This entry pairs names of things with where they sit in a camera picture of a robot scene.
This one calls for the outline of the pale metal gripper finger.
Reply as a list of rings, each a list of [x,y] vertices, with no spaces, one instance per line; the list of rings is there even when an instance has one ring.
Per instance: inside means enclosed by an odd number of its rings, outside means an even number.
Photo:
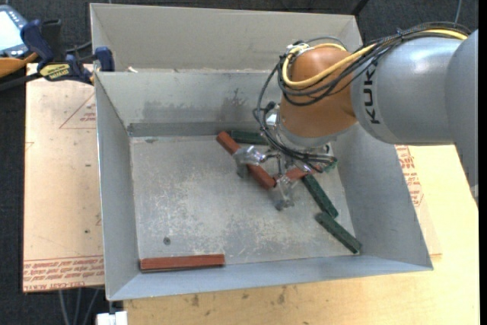
[[[248,175],[247,171],[250,167],[260,167],[261,163],[265,161],[266,155],[251,145],[239,148],[233,153],[233,159],[237,165],[237,175],[244,178]]]
[[[286,175],[282,175],[277,179],[274,206],[278,211],[294,207],[295,186],[296,183]]]

